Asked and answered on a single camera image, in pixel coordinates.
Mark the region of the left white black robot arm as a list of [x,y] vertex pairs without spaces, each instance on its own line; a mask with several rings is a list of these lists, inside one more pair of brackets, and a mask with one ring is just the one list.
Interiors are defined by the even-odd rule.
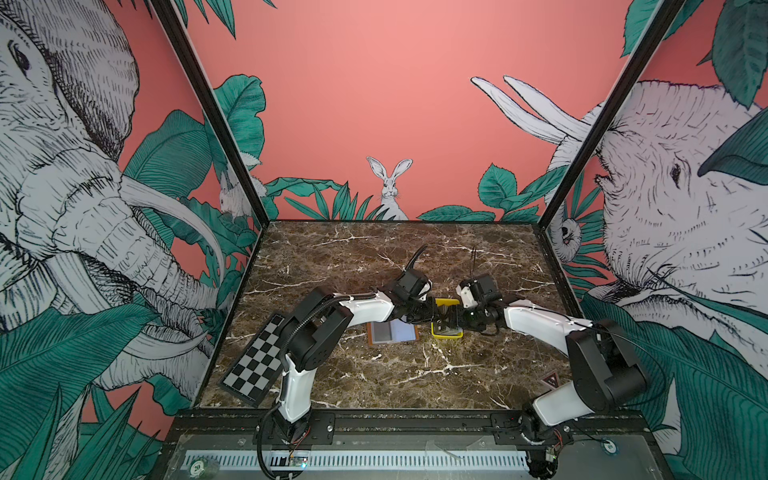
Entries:
[[316,370],[331,355],[344,332],[357,325],[404,318],[430,322],[437,314],[429,295],[432,283],[411,267],[370,292],[335,293],[317,287],[279,328],[277,358],[282,367],[280,394],[269,418],[286,444],[297,444],[311,429],[311,391]]

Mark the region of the yellow plastic card tray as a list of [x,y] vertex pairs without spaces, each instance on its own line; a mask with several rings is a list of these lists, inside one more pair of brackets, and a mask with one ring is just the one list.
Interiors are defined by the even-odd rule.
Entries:
[[436,339],[460,339],[463,329],[458,324],[462,303],[458,299],[437,298],[437,316],[431,323],[431,334]]

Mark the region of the brown leather card holder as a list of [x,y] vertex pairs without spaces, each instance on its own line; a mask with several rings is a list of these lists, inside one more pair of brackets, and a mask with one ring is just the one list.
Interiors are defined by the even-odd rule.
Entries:
[[415,325],[396,319],[368,323],[367,338],[369,345],[404,343],[417,341],[419,333]]

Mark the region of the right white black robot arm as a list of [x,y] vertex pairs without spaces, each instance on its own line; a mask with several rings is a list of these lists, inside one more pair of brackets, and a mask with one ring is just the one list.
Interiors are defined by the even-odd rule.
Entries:
[[462,302],[461,328],[480,332],[491,324],[506,327],[567,356],[571,380],[532,400],[521,414],[529,438],[585,415],[609,413],[650,387],[635,348],[611,319],[593,322],[519,296],[505,297],[489,275],[462,281],[456,292]]

